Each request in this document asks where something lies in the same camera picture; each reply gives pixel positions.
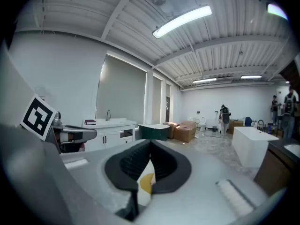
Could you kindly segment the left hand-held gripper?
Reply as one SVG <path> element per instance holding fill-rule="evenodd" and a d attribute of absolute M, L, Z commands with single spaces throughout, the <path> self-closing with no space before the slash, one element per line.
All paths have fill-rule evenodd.
<path fill-rule="evenodd" d="M 27 131 L 36 135 L 43 142 L 55 145 L 59 153 L 78 152 L 84 143 L 96 138 L 94 129 L 71 125 L 62 126 L 60 112 L 49 106 L 40 96 L 34 94 L 23 114 L 20 125 Z M 67 133 L 68 140 L 73 142 L 57 142 L 56 135 Z"/>

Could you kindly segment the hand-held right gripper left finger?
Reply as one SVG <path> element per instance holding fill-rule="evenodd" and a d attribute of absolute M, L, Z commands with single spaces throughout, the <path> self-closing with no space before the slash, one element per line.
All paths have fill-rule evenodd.
<path fill-rule="evenodd" d="M 149 140 L 61 158 L 76 183 L 105 209 L 126 220 L 139 215 L 137 181 L 150 160 Z"/>

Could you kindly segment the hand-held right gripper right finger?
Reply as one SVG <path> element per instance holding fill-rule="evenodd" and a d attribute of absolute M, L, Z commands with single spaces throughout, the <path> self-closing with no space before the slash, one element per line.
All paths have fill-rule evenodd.
<path fill-rule="evenodd" d="M 249 177 L 213 155 L 151 140 L 155 183 L 140 222 L 236 222 L 266 201 Z"/>

